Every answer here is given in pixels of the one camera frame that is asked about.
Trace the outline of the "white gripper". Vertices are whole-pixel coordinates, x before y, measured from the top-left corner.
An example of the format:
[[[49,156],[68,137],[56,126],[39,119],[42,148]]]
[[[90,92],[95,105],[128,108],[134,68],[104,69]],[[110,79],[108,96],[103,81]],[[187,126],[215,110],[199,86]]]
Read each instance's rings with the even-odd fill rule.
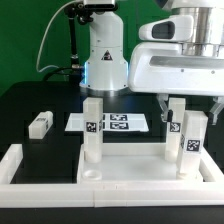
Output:
[[[144,42],[132,53],[129,88],[133,92],[158,93],[163,122],[171,122],[168,94],[224,96],[224,59],[182,55],[182,46]],[[212,124],[224,109],[224,97],[214,97]]]

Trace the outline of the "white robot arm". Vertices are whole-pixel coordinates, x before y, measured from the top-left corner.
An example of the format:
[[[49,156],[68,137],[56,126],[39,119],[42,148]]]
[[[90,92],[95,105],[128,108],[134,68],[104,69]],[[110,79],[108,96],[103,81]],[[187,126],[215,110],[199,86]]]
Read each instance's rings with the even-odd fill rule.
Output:
[[[210,122],[224,110],[224,0],[152,0],[123,25],[113,3],[84,0],[90,57],[80,85],[95,94],[155,93],[163,119],[170,95],[211,96]]]

